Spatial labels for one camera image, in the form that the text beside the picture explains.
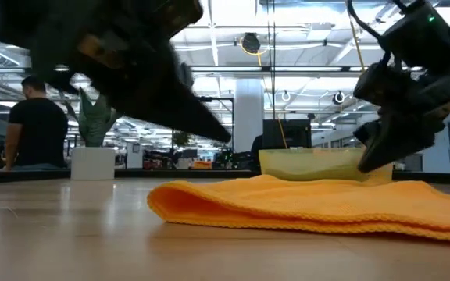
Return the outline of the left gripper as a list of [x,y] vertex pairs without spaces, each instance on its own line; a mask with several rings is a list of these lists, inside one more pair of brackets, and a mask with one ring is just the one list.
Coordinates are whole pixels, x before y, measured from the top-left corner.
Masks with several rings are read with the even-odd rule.
[[87,76],[113,108],[105,67],[173,60],[185,84],[170,38],[202,14],[197,1],[0,0],[0,42],[28,50],[30,71],[59,90],[73,93],[72,77]]

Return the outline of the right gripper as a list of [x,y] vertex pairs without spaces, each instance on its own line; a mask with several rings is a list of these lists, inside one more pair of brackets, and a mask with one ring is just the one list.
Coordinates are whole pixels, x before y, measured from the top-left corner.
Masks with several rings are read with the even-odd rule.
[[424,69],[404,93],[402,108],[383,107],[380,117],[353,135],[365,146],[358,170],[369,173],[434,145],[435,134],[450,115],[450,55],[406,63]]

